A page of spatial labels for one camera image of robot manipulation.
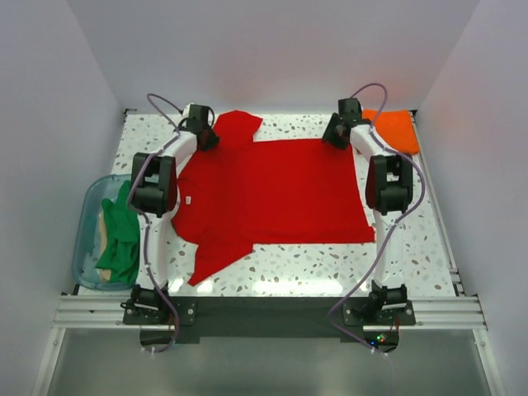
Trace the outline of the red t shirt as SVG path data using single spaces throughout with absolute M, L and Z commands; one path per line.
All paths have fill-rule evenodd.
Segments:
M 320 139 L 256 141 L 260 117 L 221 115 L 217 147 L 193 154 L 177 185 L 176 234 L 196 245 L 198 285 L 257 244 L 371 243 L 352 148 Z

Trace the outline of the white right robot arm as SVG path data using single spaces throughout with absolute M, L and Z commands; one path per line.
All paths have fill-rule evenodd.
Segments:
M 405 310 L 408 290 L 403 275 L 403 226 L 398 222 L 413 200 L 413 166 L 391 149 L 356 98 L 337 102 L 322 141 L 338 149 L 355 148 L 368 162 L 365 201 L 375 217 L 376 259 L 366 301 L 345 308 L 364 324 L 385 324 Z

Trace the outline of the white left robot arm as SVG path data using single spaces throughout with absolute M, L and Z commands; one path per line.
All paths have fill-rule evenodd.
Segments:
M 127 206 L 138 215 L 139 272 L 130 298 L 122 305 L 127 325 L 177 324 L 168 294 L 167 231 L 179 206 L 177 176 L 198 151 L 216 147 L 214 111 L 190 103 L 173 123 L 173 136 L 149 153 L 133 157 Z

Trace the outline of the folded orange t shirt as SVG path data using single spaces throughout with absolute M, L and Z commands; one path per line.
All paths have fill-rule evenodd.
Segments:
M 419 154 L 420 148 L 409 111 L 384 111 L 375 122 L 375 128 L 392 149 L 411 155 Z

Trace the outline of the green t shirt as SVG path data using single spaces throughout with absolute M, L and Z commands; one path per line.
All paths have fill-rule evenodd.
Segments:
M 139 273 L 139 221 L 127 205 L 130 188 L 130 180 L 126 180 L 114 200 L 105 198 L 101 202 L 106 246 L 96 264 L 104 282 L 127 287 L 135 284 Z

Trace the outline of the clear blue plastic bin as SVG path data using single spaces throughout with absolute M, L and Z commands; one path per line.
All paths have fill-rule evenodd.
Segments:
M 95 181 L 87 190 L 78 225 L 72 260 L 74 280 L 91 290 L 117 291 L 131 287 L 119 283 L 103 283 L 97 273 L 100 237 L 98 235 L 98 215 L 102 211 L 101 202 L 108 198 L 114 200 L 129 175 L 109 175 Z

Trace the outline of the beige t shirt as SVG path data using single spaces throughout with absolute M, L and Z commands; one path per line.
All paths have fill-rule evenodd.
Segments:
M 102 255 L 105 252 L 107 244 L 108 244 L 106 222 L 105 222 L 103 211 L 101 211 L 98 215 L 98 228 L 97 229 L 98 229 L 98 235 L 100 237 L 99 258 L 102 258 Z M 111 280 L 111 270 L 101 269 L 98 266 L 96 267 L 96 269 L 100 277 L 100 280 L 103 283 L 109 283 Z

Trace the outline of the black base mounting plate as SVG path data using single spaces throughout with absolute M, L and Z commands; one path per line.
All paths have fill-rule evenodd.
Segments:
M 197 344 L 204 338 L 338 338 L 392 351 L 417 323 L 411 301 L 390 309 L 368 297 L 171 297 L 140 292 L 121 304 L 123 323 L 144 347 Z

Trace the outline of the aluminium frame rail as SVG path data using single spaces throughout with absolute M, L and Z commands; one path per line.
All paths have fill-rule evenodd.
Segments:
M 65 295 L 59 298 L 52 325 L 56 328 L 124 327 L 123 295 Z M 477 297 L 414 298 L 416 330 L 486 330 Z

